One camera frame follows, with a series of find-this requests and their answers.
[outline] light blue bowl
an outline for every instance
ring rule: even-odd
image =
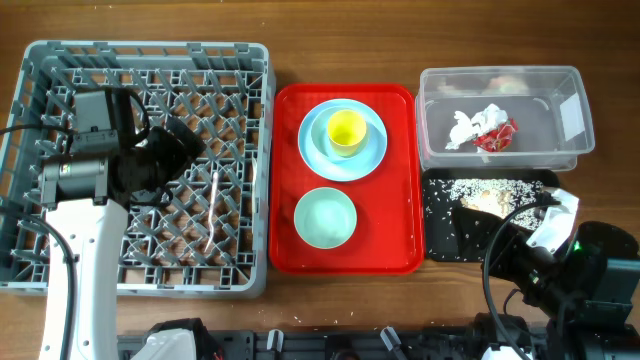
[[[342,191],[327,187],[306,193],[293,213],[298,235],[318,249],[333,249],[347,242],[357,222],[351,199]]]

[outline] cable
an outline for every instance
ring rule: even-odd
[[[513,289],[511,290],[511,292],[509,293],[509,295],[507,295],[507,298],[504,299],[504,304],[502,305],[502,312],[506,315],[506,316],[510,316],[507,313],[507,304],[509,303],[509,300],[511,300],[511,298],[513,297],[513,295],[515,295],[516,293],[521,293],[522,291],[520,291],[520,289]],[[513,326],[513,328],[515,328],[516,330],[518,330],[521,334],[524,334],[526,336],[531,336],[531,337],[535,337],[538,339],[545,339],[546,336],[542,335],[542,334],[532,334],[529,331],[526,330],[522,330],[520,329],[520,327],[516,326],[516,324],[514,324],[511,319],[507,318],[507,321],[509,323],[511,323],[511,326]]]
[[[495,266],[497,266],[497,264],[500,262],[500,260],[502,260],[502,258],[505,256],[505,254],[507,253],[507,249],[511,248],[511,244],[513,244],[516,240],[516,238],[518,237],[518,235],[514,235],[511,237],[511,239],[509,240],[509,242],[507,242],[507,244],[504,246],[504,248],[502,249],[502,251],[500,252],[500,254],[498,254],[498,257],[495,259],[495,261],[493,262],[493,264],[491,264],[491,268],[489,268],[489,271],[493,270],[493,268]]]
[[[71,145],[73,144],[73,135],[69,135],[67,136],[67,141],[64,145],[64,154],[65,155],[69,155],[69,153],[71,152]]]
[[[25,125],[9,126],[8,128],[4,128],[4,129],[0,130],[0,136],[4,135],[6,133],[13,132],[13,131],[25,130],[25,129],[56,130],[56,131],[63,132],[65,134],[67,134],[67,135],[70,135],[71,133],[73,133],[73,131],[71,129],[63,128],[62,126],[57,126],[57,125],[25,124]]]
[[[558,309],[558,324],[556,328],[560,338],[562,338],[562,336],[564,335],[564,316],[565,316],[565,313],[567,312],[567,304],[568,304],[567,299],[564,299],[562,303],[560,303],[560,308]]]
[[[534,202],[531,204],[523,205],[515,209],[511,214],[507,215],[507,217],[502,222],[502,225],[500,225],[500,228],[498,228],[498,231],[496,231],[495,235],[493,236],[493,239],[489,243],[489,246],[487,248],[487,255],[484,257],[484,261],[483,261],[482,289],[484,291],[485,300],[487,301],[487,306],[489,307],[489,313],[491,314],[491,317],[493,318],[493,322],[496,324],[496,327],[498,328],[500,333],[502,333],[502,336],[505,338],[505,340],[507,340],[507,343],[509,343],[509,345],[513,348],[513,351],[515,351],[516,354],[518,354],[518,356],[522,360],[530,360],[530,359],[524,353],[524,351],[520,349],[518,344],[516,344],[515,340],[513,340],[513,338],[509,336],[509,332],[504,327],[502,320],[500,320],[500,317],[498,316],[498,310],[496,309],[496,305],[493,302],[493,297],[491,296],[491,288],[489,287],[489,269],[491,268],[491,265],[489,262],[491,261],[491,254],[493,253],[493,247],[495,246],[496,242],[498,242],[500,235],[502,235],[504,230],[507,228],[507,225],[509,225],[509,222],[511,221],[511,219],[513,219],[516,215],[518,215],[521,212],[524,212],[530,209],[535,209],[537,207],[552,206],[552,205],[560,205],[560,202],[558,201],[546,201],[543,203]]]
[[[64,332],[62,333],[62,347],[60,349],[60,360],[66,360],[69,358],[69,349],[71,348],[71,323],[73,314],[75,312],[75,267],[74,267],[74,257],[73,252],[71,251],[71,247],[64,240],[62,235],[54,229],[48,222],[37,218],[33,215],[19,212],[17,210],[13,210],[4,206],[0,206],[0,214],[5,216],[14,217],[17,219],[27,220],[37,225],[42,226],[49,232],[49,234],[56,240],[60,249],[62,250],[62,254],[64,255],[64,262],[67,265],[67,309],[64,319]]]

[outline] red tray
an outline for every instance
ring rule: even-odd
[[[347,98],[371,107],[387,129],[387,152],[369,175],[335,182],[316,175],[298,151],[298,129],[316,105]],[[420,163],[413,96],[392,84],[296,84],[278,94],[271,167],[269,257],[280,271],[295,274],[408,274],[425,255]],[[298,200],[318,187],[336,188],[358,213],[352,237],[320,250],[305,243],[293,225]]]

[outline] clear plastic container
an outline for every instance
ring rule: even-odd
[[[519,131],[506,149],[478,152],[467,142],[445,150],[455,111],[470,118],[488,105],[505,110]],[[593,150],[589,103],[571,66],[499,66],[427,69],[420,76],[416,122],[423,169],[517,167],[571,170]]]

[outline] light blue plate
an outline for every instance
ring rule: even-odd
[[[333,113],[343,109],[357,111],[367,122],[367,135],[354,155],[336,155],[327,136],[327,124]],[[300,125],[298,149],[313,172],[333,181],[353,181],[370,174],[387,151],[387,130],[382,120],[367,105],[350,99],[335,99],[313,108]]]

